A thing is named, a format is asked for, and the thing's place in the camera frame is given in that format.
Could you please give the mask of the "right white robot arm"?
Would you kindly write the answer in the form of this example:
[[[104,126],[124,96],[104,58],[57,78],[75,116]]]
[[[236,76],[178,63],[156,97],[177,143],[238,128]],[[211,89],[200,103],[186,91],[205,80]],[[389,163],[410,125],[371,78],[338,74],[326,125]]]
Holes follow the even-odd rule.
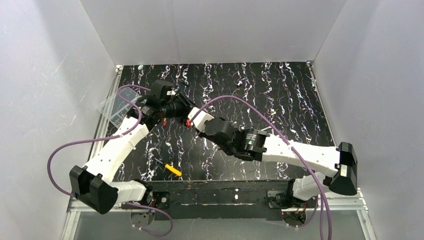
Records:
[[[228,156],[243,161],[309,166],[310,175],[290,180],[285,193],[272,197],[277,204],[302,203],[326,192],[344,196],[358,192],[358,160],[353,145],[348,142],[341,142],[338,147],[284,142],[265,131],[239,130],[217,117],[207,116],[193,123],[200,137],[215,143]]]

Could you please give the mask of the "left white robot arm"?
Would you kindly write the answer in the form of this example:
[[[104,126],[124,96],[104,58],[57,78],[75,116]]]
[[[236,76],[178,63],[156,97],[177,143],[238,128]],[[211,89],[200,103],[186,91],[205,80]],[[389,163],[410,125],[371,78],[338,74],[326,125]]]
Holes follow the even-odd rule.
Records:
[[[129,100],[116,94],[129,110],[110,137],[105,137],[103,148],[82,167],[74,166],[69,173],[74,198],[100,214],[108,213],[116,204],[138,202],[150,206],[152,187],[134,179],[114,182],[114,176],[137,144],[164,119],[175,118],[186,124],[189,112],[196,106],[177,86],[165,80],[156,80],[147,94]]]

